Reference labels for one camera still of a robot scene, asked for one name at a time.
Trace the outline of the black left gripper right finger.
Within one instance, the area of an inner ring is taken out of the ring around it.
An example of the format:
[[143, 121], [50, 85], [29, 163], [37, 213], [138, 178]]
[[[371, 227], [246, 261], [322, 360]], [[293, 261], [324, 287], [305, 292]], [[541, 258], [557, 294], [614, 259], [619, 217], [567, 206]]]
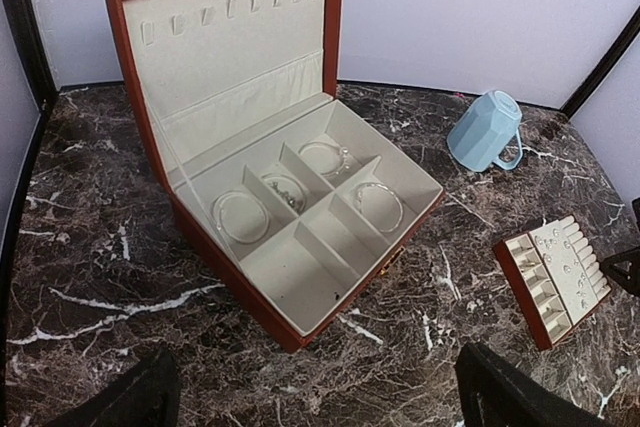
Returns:
[[480, 342], [465, 344], [455, 373], [467, 426], [608, 426], [546, 390]]

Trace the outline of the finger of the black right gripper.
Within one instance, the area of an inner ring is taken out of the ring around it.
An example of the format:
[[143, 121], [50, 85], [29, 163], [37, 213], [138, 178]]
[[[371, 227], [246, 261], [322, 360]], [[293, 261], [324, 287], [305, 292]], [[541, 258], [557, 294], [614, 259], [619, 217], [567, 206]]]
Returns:
[[640, 296], [639, 255], [640, 247], [636, 246], [600, 262], [603, 274], [635, 297]]

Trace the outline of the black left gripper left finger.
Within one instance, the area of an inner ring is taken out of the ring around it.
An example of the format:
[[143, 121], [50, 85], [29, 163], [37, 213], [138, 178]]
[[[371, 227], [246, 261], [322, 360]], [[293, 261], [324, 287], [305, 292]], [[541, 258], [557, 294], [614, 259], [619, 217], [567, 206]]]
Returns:
[[176, 361], [161, 348], [50, 426], [175, 426], [181, 383]]

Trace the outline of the red jewelry display tray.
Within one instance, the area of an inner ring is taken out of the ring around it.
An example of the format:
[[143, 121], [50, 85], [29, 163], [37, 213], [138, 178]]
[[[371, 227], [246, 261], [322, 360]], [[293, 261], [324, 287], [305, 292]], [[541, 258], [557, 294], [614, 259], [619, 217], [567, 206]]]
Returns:
[[612, 291], [572, 215], [503, 239], [493, 252], [541, 351], [563, 341]]

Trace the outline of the light blue faceted mug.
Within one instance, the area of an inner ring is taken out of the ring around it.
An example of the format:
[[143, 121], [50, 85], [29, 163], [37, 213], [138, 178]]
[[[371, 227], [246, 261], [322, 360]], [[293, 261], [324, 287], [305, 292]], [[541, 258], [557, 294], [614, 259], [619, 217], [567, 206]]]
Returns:
[[[492, 90], [476, 98], [447, 136], [453, 158], [473, 172], [483, 172], [492, 164], [510, 171], [523, 157], [519, 132], [522, 112], [506, 92]], [[510, 161], [500, 155], [512, 139], [518, 152]]]

